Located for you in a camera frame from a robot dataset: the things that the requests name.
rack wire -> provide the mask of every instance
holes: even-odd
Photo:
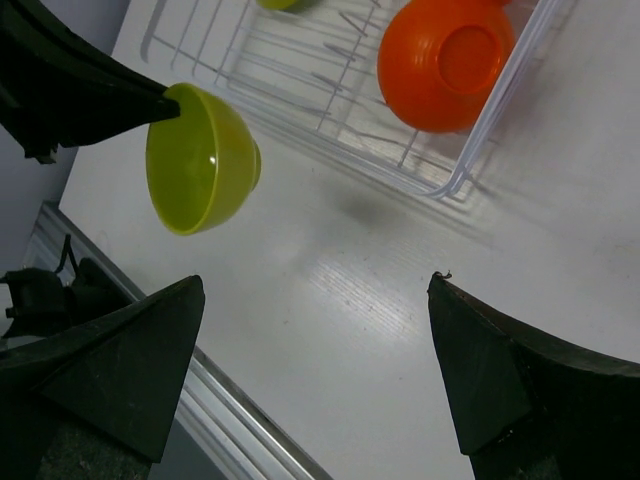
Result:
[[[491,133],[527,65],[542,61],[563,0],[514,0],[518,43],[475,126],[429,134],[386,106],[376,77],[382,35],[407,0],[158,0],[142,58],[170,68],[286,141],[302,142],[404,192],[455,196],[495,146]]]

yellow-green bowl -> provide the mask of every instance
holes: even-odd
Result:
[[[289,8],[298,0],[256,0],[258,5],[262,8],[268,8],[269,10],[284,10]]]
[[[240,115],[190,84],[167,89],[180,116],[152,123],[147,183],[160,220],[191,235],[220,225],[242,206],[260,178],[260,151]]]

white wire rack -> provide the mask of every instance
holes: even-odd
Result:
[[[376,78],[380,40],[406,3],[300,0],[268,11],[254,0],[158,0],[141,55],[229,100],[284,141],[410,194],[453,196],[488,155],[525,67],[544,58],[543,40],[568,9],[563,0],[514,0],[507,13],[519,40],[478,121],[468,132],[434,135],[398,120]]]

white table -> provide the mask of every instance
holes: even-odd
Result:
[[[140,59],[132,0],[114,57]],[[78,155],[61,209],[144,291],[200,274],[199,347],[339,479],[472,478],[433,349],[435,270],[549,333],[640,361],[640,3],[579,0],[461,211],[422,206],[259,131],[261,183],[227,224],[166,231],[146,128]]]

